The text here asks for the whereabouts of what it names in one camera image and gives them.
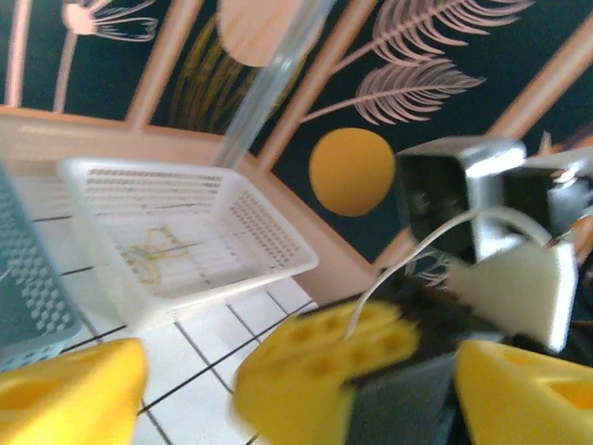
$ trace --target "teal plastic basket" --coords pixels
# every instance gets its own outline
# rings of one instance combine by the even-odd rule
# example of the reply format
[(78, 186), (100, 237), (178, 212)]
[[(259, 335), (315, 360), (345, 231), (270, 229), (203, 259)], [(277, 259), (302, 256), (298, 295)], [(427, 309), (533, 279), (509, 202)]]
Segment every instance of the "teal plastic basket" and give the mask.
[(81, 329), (50, 258), (0, 166), (0, 372), (57, 356)]

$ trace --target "white plastic basket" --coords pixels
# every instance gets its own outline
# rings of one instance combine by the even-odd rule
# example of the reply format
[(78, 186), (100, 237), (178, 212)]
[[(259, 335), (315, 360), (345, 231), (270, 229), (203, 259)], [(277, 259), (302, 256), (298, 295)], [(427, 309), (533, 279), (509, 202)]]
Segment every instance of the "white plastic basket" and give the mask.
[(135, 331), (314, 268), (317, 255), (240, 174), (124, 159), (60, 164), (73, 225)]

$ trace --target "basket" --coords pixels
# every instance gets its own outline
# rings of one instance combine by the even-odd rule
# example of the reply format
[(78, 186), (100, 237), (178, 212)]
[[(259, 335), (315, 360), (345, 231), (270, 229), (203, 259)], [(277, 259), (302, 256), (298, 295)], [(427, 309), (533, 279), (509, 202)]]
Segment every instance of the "basket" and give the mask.
[(65, 159), (74, 231), (132, 331), (305, 272), (315, 252), (254, 185), (216, 167)]
[(0, 372), (55, 357), (81, 322), (0, 166)]

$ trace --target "white tile floor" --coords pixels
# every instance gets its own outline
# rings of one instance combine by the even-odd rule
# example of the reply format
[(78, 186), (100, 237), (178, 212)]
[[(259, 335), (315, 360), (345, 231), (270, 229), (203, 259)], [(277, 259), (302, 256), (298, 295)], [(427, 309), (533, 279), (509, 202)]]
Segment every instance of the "white tile floor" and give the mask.
[[(92, 264), (70, 236), (71, 206), (57, 178), (15, 178), (84, 326), (67, 350), (128, 337)], [(245, 357), (289, 314), (317, 307), (291, 279), (178, 324), (142, 335), (149, 379), (134, 445), (245, 445), (255, 432), (233, 417), (233, 376)], [(265, 441), (257, 439), (258, 445)]]

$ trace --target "beige circle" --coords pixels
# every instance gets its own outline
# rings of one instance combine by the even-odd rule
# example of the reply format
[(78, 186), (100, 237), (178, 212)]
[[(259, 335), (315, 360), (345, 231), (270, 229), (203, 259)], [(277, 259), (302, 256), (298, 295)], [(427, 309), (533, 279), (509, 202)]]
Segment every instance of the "beige circle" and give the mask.
[(323, 206), (342, 216), (362, 216), (391, 190), (396, 161), (377, 133), (341, 128), (326, 134), (313, 149), (309, 178)]
[[(302, 0), (219, 0), (217, 28), (225, 51), (249, 67), (265, 67)], [(322, 31), (314, 32), (306, 51)]]

